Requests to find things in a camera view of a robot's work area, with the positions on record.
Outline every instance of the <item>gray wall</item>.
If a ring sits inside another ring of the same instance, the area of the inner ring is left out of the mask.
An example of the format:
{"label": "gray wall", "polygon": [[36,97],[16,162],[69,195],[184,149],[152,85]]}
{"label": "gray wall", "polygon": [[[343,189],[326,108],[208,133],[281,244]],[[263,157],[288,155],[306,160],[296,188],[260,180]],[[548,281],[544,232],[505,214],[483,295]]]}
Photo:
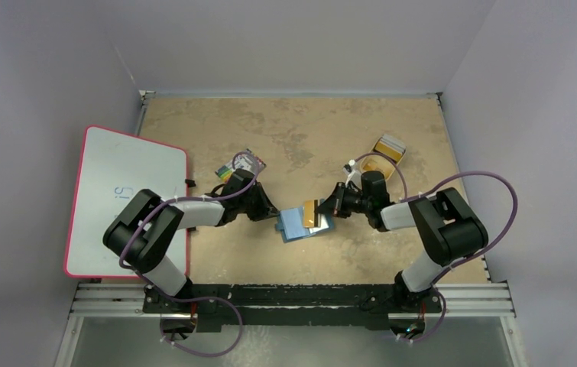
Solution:
{"label": "gray wall", "polygon": [[139,89],[428,93],[494,0],[102,0]]}
{"label": "gray wall", "polygon": [[[460,168],[500,172],[520,194],[512,232],[487,259],[511,283],[531,360],[577,365],[577,2],[497,1],[443,103]],[[504,190],[466,186],[501,228]]]}
{"label": "gray wall", "polygon": [[0,365],[53,365],[83,130],[130,130],[138,93],[88,1],[0,1]]}

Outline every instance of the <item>wall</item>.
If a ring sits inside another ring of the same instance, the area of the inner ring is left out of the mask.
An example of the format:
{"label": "wall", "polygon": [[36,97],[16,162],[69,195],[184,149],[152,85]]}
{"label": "wall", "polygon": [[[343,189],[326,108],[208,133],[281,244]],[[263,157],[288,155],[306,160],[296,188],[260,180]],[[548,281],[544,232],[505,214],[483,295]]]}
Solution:
{"label": "wall", "polygon": [[0,1],[0,365],[53,365],[83,130],[132,130],[138,93],[88,1]]}
{"label": "wall", "polygon": [[494,0],[102,0],[139,89],[435,93]]}
{"label": "wall", "polygon": [[[500,172],[520,195],[487,259],[511,284],[533,364],[577,365],[577,2],[497,1],[442,101],[460,168]],[[501,228],[505,191],[466,190]]]}

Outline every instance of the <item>whiteboard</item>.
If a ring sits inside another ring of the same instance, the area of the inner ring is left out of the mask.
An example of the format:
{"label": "whiteboard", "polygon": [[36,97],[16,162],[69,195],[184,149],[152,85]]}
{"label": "whiteboard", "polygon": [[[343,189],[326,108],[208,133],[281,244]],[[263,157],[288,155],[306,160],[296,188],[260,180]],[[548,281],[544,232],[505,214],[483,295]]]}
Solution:
{"label": "whiteboard", "polygon": [[[65,272],[73,278],[136,278],[102,243],[104,232],[130,199],[151,189],[163,200],[186,196],[187,156],[163,145],[99,126],[86,129],[70,229]],[[187,232],[176,232],[167,256],[187,270]]]}

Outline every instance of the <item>floor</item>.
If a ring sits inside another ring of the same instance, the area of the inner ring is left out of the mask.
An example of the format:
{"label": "floor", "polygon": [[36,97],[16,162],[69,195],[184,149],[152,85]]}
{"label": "floor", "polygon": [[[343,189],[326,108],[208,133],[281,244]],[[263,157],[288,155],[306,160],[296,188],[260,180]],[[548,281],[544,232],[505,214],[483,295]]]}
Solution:
{"label": "floor", "polygon": [[[193,99],[151,100],[141,136],[184,148],[190,177],[209,192],[214,171],[237,151],[250,148],[267,164],[259,177],[279,209],[327,197],[344,180],[342,165],[370,150],[383,134],[407,144],[400,167],[410,194],[425,191],[457,172],[435,99]],[[461,182],[452,186],[462,193]],[[403,196],[397,177],[392,200]],[[200,227],[191,235],[190,277],[202,283],[359,284],[391,283],[423,246],[415,229],[380,233],[362,215],[336,219],[336,229],[283,243],[274,219],[240,216],[224,227]],[[481,260],[442,280],[487,282]]]}

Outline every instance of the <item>beige table surface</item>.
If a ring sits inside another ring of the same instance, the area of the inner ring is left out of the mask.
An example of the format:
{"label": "beige table surface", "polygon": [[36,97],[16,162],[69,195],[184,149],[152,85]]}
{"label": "beige table surface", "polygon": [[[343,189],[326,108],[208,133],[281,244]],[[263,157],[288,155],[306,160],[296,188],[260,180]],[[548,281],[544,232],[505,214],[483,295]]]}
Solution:
{"label": "beige table surface", "polygon": [[[400,167],[411,193],[457,172],[446,127],[434,99],[192,99],[151,100],[141,136],[182,147],[190,177],[209,192],[214,171],[250,148],[267,164],[259,180],[278,209],[327,197],[344,180],[342,165],[367,152],[383,134],[407,144]],[[461,183],[455,187],[463,193]],[[403,195],[394,175],[387,185]],[[199,227],[190,239],[190,277],[199,283],[391,283],[421,253],[415,229],[380,233],[360,214],[335,219],[333,232],[283,243],[276,219],[239,216],[224,227]],[[480,260],[443,282],[485,283]]]}

